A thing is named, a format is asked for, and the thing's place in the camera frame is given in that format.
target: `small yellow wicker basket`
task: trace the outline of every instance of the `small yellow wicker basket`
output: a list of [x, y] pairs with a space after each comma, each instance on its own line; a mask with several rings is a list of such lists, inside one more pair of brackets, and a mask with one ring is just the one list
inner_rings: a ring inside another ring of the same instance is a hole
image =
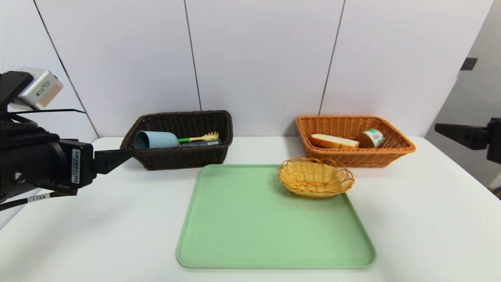
[[310, 199], [345, 193], [355, 182], [346, 166], [332, 159], [292, 158], [282, 163], [278, 175], [287, 190]]

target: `green toothbrush handle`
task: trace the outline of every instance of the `green toothbrush handle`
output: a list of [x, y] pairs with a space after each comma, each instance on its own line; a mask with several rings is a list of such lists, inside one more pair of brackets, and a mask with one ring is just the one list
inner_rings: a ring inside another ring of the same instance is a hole
[[190, 138], [181, 138], [181, 139], [178, 139], [179, 143], [188, 143], [188, 142], [191, 142], [190, 141]]

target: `barcode label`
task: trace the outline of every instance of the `barcode label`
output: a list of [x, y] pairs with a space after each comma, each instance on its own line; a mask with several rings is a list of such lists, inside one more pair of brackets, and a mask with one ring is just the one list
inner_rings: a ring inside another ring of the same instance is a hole
[[71, 182], [80, 183], [80, 150], [73, 149], [71, 157]]

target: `light blue cup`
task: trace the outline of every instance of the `light blue cup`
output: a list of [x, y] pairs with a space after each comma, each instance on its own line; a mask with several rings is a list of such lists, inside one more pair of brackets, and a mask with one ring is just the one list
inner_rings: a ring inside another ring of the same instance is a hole
[[179, 146], [176, 135], [170, 132], [140, 131], [134, 138], [135, 149], [173, 148]]

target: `green tray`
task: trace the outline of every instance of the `green tray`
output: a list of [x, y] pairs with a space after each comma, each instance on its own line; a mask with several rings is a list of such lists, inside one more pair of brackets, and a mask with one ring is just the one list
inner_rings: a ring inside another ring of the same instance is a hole
[[200, 170], [177, 245], [189, 268], [364, 268], [376, 251], [346, 194], [299, 198], [277, 165]]

